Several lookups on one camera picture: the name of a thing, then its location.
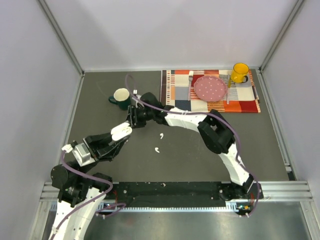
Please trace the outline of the white oval charging case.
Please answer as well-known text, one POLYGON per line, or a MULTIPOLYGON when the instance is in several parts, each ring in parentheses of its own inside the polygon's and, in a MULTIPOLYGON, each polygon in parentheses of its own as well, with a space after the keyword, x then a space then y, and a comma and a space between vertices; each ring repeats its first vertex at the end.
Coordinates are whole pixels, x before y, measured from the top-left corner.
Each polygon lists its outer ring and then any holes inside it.
POLYGON ((133 129, 128 122, 121 123, 111 129, 111 138, 113 141, 119 141, 132 133, 133 129))

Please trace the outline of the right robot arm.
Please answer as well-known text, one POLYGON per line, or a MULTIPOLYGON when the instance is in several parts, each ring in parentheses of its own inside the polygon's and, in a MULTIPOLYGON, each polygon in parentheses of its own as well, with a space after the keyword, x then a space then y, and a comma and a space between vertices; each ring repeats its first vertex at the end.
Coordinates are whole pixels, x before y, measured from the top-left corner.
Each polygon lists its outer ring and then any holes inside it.
POLYGON ((219 112, 196 113, 162 105, 150 92, 142 96, 134 94, 132 98, 136 105, 128 108, 127 117, 132 128, 142 128, 147 121, 153 120, 159 125, 180 127, 200 134, 205 146, 221 158, 229 173, 230 183, 219 183, 216 187, 221 199, 261 198, 261 185, 241 160, 239 137, 219 112))

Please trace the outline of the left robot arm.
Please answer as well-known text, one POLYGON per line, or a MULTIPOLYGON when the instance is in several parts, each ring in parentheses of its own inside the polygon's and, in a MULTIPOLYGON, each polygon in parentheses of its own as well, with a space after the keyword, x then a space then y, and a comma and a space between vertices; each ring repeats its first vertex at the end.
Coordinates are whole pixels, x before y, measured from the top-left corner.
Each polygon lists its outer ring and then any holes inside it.
POLYGON ((50 172, 51 185, 59 190, 51 240, 82 240, 97 208, 114 191, 113 180, 102 173, 88 172, 100 162, 111 162, 129 140, 128 122, 110 132, 90 135, 61 149, 60 164, 50 172))

